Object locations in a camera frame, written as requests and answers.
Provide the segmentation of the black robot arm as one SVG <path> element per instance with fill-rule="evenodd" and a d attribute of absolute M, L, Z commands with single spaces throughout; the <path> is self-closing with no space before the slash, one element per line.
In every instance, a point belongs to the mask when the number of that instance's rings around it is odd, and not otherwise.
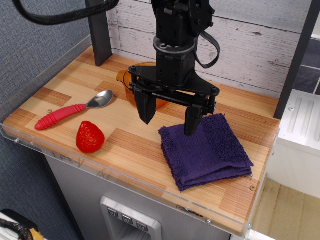
<path fill-rule="evenodd" d="M 195 65 L 198 38 L 218 42 L 206 32 L 213 26 L 215 10 L 208 0 L 153 0 L 156 17 L 155 66 L 131 66 L 130 90 L 140 119 L 149 124 L 156 113 L 157 99 L 186 107 L 184 134 L 195 134 L 203 116 L 214 113 L 220 90 L 199 77 Z"/>

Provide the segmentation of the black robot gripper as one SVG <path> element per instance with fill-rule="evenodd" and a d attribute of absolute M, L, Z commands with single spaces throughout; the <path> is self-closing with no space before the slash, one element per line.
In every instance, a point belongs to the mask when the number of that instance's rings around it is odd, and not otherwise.
<path fill-rule="evenodd" d="M 195 134 L 203 115 L 216 109 L 220 90 L 200 78 L 195 71 L 196 46 L 154 45 L 156 65 L 133 65 L 130 90 L 140 119 L 149 124 L 156 113 L 157 99 L 185 106 L 184 134 Z"/>

